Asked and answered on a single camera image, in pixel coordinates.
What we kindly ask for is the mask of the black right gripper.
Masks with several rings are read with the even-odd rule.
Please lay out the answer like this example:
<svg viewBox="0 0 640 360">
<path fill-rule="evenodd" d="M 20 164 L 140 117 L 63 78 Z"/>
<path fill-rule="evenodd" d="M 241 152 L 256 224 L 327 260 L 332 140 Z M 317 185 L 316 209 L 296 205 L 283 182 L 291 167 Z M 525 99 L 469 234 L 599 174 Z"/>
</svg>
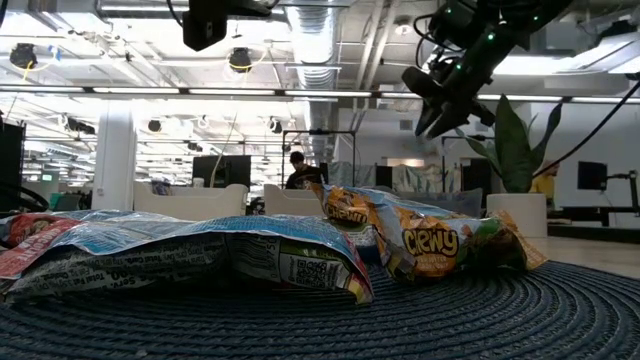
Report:
<svg viewBox="0 0 640 360">
<path fill-rule="evenodd" d="M 474 115 L 486 126 L 495 115 L 477 100 L 478 91 L 492 82 L 492 74 L 500 63 L 496 50 L 468 50 L 451 63 L 438 63 L 440 71 L 429 73 L 416 67 L 407 68 L 402 81 L 422 99 L 422 110 L 415 135 L 436 138 L 468 123 Z"/>
</svg>

